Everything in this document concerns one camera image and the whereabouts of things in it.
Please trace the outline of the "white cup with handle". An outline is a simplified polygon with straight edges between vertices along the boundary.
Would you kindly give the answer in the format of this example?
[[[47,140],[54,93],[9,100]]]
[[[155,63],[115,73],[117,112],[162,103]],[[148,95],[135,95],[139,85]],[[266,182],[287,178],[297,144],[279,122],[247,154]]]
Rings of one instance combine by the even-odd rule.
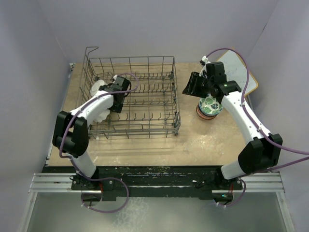
[[[106,85],[105,81],[103,80],[97,80],[93,86],[90,88],[90,95],[93,97],[98,92],[99,88],[103,85]]]

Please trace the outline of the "white fluted bowl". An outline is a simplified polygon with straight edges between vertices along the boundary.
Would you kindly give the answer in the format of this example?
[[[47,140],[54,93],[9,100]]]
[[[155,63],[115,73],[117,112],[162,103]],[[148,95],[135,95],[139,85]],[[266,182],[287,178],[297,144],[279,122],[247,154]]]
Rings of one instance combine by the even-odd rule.
[[[110,114],[110,110],[109,109],[106,109],[104,110],[99,116],[97,116],[94,121],[97,122],[97,123],[101,123],[102,121],[104,121],[107,116]]]

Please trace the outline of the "orange red patterned bowl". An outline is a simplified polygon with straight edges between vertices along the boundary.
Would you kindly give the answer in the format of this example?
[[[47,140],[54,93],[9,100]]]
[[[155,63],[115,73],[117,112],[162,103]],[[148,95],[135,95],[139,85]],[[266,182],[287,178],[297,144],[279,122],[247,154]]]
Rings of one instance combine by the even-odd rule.
[[[214,116],[208,116],[208,115],[203,114],[203,113],[199,110],[199,108],[196,109],[196,112],[197,112],[197,115],[198,115],[201,119],[203,119],[203,120],[212,120],[212,119],[216,118],[216,115],[214,115]]]

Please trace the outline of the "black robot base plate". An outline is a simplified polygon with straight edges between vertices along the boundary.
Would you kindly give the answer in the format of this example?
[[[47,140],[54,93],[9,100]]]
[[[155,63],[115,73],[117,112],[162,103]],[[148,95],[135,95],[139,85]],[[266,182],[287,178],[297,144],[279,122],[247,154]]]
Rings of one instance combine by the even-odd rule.
[[[118,197],[198,198],[231,200],[241,181],[220,177],[219,166],[99,166],[99,178],[87,181],[70,176],[73,190],[98,191],[103,201]]]

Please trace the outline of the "green leaf patterned bowl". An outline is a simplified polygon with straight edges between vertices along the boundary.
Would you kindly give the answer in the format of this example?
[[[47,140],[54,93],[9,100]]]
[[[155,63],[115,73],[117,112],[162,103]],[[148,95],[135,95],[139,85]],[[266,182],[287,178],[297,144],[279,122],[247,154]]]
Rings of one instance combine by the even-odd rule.
[[[211,95],[200,98],[198,106],[200,111],[207,116],[216,116],[223,110],[223,106]]]

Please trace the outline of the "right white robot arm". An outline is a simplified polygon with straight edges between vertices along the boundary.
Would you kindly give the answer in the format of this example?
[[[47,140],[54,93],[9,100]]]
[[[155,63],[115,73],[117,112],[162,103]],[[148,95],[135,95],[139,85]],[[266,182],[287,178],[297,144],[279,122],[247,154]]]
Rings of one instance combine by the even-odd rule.
[[[214,182],[218,188],[226,189],[236,177],[277,165],[282,137],[272,134],[260,122],[248,107],[237,82],[227,80],[222,62],[209,62],[202,72],[192,72],[183,94],[199,98],[214,97],[233,117],[245,140],[246,146],[237,160],[223,165],[216,175]]]

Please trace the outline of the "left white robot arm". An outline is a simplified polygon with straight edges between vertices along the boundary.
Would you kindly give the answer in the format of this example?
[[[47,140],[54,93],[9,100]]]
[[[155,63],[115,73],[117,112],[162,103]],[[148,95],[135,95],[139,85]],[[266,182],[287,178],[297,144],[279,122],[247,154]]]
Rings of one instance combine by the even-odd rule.
[[[59,112],[56,117],[52,144],[59,149],[60,158],[70,160],[88,189],[99,185],[98,168],[87,152],[88,127],[92,122],[104,121],[111,112],[120,113],[125,98],[135,90],[121,75],[115,75],[111,83],[98,80],[90,88],[89,100],[69,112]]]

